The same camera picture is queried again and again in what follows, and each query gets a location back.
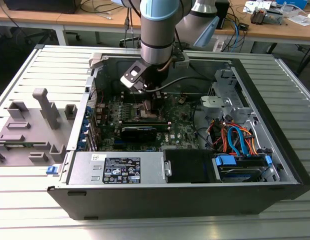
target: blue box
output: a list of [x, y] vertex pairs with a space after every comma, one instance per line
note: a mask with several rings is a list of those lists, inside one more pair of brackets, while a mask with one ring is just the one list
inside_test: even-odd
[[55, 175], [55, 174], [58, 174], [58, 167], [56, 166], [49, 166], [46, 170], [46, 174], [47, 175]]
[[307, 0], [276, 0], [276, 2], [277, 4], [280, 4], [280, 5], [283, 5], [284, 2], [286, 2], [286, 4], [295, 5], [301, 9], [304, 9], [307, 4]]
[[236, 165], [236, 160], [234, 156], [231, 155], [219, 155], [215, 158], [216, 165]]

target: blue tab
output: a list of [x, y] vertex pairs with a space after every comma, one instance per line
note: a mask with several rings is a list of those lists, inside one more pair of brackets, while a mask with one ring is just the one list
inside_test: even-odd
[[266, 156], [266, 157], [265, 157], [265, 160], [266, 160], [266, 162], [267, 162], [268, 165], [271, 165], [271, 164], [273, 163], [270, 156]]
[[222, 165], [222, 161], [221, 161], [221, 159], [220, 159], [219, 156], [215, 158], [215, 162], [216, 162], [216, 165], [217, 165], [217, 166]]
[[79, 141], [79, 142], [77, 143], [77, 146], [80, 147], [80, 148], [84, 148], [85, 145], [86, 145], [86, 142], [84, 142], [84, 141]]
[[54, 174], [58, 174], [57, 172], [58, 168], [56, 166], [49, 166], [46, 170], [46, 174], [47, 175], [54, 175]]
[[221, 161], [223, 162], [223, 165], [236, 165], [236, 160], [234, 156], [231, 155], [221, 155], [219, 156], [221, 158]]
[[86, 138], [86, 135], [85, 134], [83, 134], [83, 133], [80, 133], [79, 134], [79, 139], [80, 140], [83, 140], [83, 139], [85, 139]]
[[86, 106], [86, 112], [91, 114], [93, 112], [93, 110], [90, 106]]
[[88, 128], [85, 127], [85, 126], [81, 126], [80, 130], [81, 130], [82, 132], [86, 132], [86, 131], [88, 130]]
[[90, 122], [87, 119], [83, 119], [82, 125], [88, 125]]

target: motherboard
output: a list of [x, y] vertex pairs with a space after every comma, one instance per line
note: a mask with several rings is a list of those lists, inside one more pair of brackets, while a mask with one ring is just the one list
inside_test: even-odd
[[166, 95], [155, 111], [154, 104], [152, 111], [148, 111], [149, 103], [140, 102], [137, 96], [133, 96], [131, 102], [125, 101], [123, 96], [115, 96], [106, 103], [100, 103], [96, 106], [100, 132], [98, 151], [198, 149], [198, 139], [192, 126], [194, 103], [182, 94]]

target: wooden desk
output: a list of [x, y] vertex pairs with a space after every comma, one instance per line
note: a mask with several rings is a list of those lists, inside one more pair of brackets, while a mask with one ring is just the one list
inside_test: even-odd
[[[41, 23], [41, 24], [56, 24], [61, 13], [55, 12], [39, 12], [39, 11], [11, 11], [6, 4], [1, 1], [1, 6], [5, 12], [17, 23]], [[9, 21], [9, 17], [3, 12], [0, 7], [0, 21]]]
[[[271, 42], [271, 43], [289, 43], [289, 44], [306, 44], [310, 45], [310, 25], [300, 26], [287, 19], [283, 20], [282, 25], [263, 24], [254, 25], [251, 24], [250, 14], [243, 14], [243, 5], [246, 0], [230, 0], [235, 15], [242, 19], [241, 22], [249, 24], [249, 30], [247, 32], [247, 41], [257, 42]], [[94, 5], [110, 3], [110, 0], [94, 0]], [[25, 28], [42, 28], [53, 29], [57, 33], [58, 41], [60, 45], [67, 45], [67, 38], [65, 31], [92, 31], [92, 32], [124, 32], [124, 21], [126, 18], [127, 10], [125, 8], [119, 8], [111, 11], [112, 20], [106, 19], [97, 15], [96, 13], [88, 13], [81, 9], [75, 14], [61, 14], [52, 12], [33, 12], [33, 11], [10, 11], [6, 5], [2, 2], [2, 6], [9, 16], [20, 26]], [[100, 11], [107, 11], [116, 7], [116, 4], [110, 6], [103, 6], [99, 8]], [[84, 9], [93, 12], [93, 6], [91, 2], [88, 2], [83, 6]], [[306, 7], [306, 11], [310, 11], [310, 6]], [[134, 32], [139, 34], [141, 32], [141, 22], [139, 17], [133, 13]], [[14, 27], [14, 23], [9, 20], [5, 13], [0, 8], [0, 26]], [[234, 34], [231, 23], [225, 22], [224, 28], [216, 30], [214, 38], [219, 41], [225, 41]]]
[[[310, 25], [301, 26], [286, 18], [283, 20], [282, 25], [263, 24], [255, 25], [251, 23], [251, 14], [243, 13], [243, 8], [246, 0], [230, 0], [235, 15], [241, 19], [242, 23], [249, 25], [249, 30], [246, 35], [246, 40], [257, 42], [271, 42], [271, 43], [291, 43], [291, 44], [310, 44]], [[95, 0], [95, 6], [108, 3], [105, 0]], [[91, 3], [85, 4], [84, 9], [92, 12], [93, 7]], [[101, 7], [100, 11], [106, 11], [113, 6]], [[306, 7], [306, 11], [310, 11], [310, 6]], [[65, 30], [80, 30], [82, 31], [95, 31], [95, 32], [123, 32], [124, 21], [126, 18], [126, 9], [120, 8], [119, 10], [112, 11], [112, 20], [98, 16], [95, 13], [84, 12], [79, 9], [76, 14], [61, 14], [57, 19], [57, 24], [64, 25]], [[141, 22], [138, 16], [134, 13], [133, 24], [135, 31], [139, 33]], [[223, 29], [217, 29], [214, 33], [215, 38], [226, 40], [234, 34], [231, 22], [226, 21]]]
[[[110, 0], [94, 0], [94, 5], [112, 3]], [[98, 10], [107, 11], [118, 7], [116, 4], [100, 7]], [[84, 4], [83, 9], [94, 12], [91, 2]], [[75, 14], [61, 14], [57, 19], [57, 23], [60, 25], [77, 25], [77, 26], [90, 26], [90, 27], [104, 27], [104, 28], [124, 28], [124, 22], [127, 15], [127, 8], [121, 7], [111, 11], [111, 15], [103, 14], [104, 16], [111, 17], [112, 19], [106, 19], [99, 16], [96, 13], [85, 12], [82, 9], [78, 9]], [[132, 11], [134, 28], [141, 28], [141, 20], [137, 14]]]
[[[283, 19], [281, 25], [275, 24], [263, 24], [256, 25], [251, 23], [251, 14], [243, 13], [243, 8], [246, 0], [230, 0], [235, 15], [241, 19], [241, 23], [248, 24], [249, 29], [247, 32], [248, 38], [267, 38], [267, 39], [287, 39], [287, 40], [306, 40], [310, 41], [310, 25], [301, 26], [295, 22], [292, 22], [286, 18]], [[310, 11], [310, 5], [308, 5], [305, 11]], [[234, 30], [231, 27], [231, 23], [226, 21], [225, 27], [222, 30], [216, 30], [219, 34], [234, 34]]]

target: black computer case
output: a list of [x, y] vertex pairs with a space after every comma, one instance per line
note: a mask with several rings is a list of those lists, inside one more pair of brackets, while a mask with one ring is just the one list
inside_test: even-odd
[[4, 0], [9, 10], [74, 14], [82, 0]]
[[230, 2], [228, 0], [216, 0], [215, 7], [217, 8], [217, 16], [219, 17], [219, 22], [216, 29], [222, 29], [227, 15], [227, 11], [230, 7]]

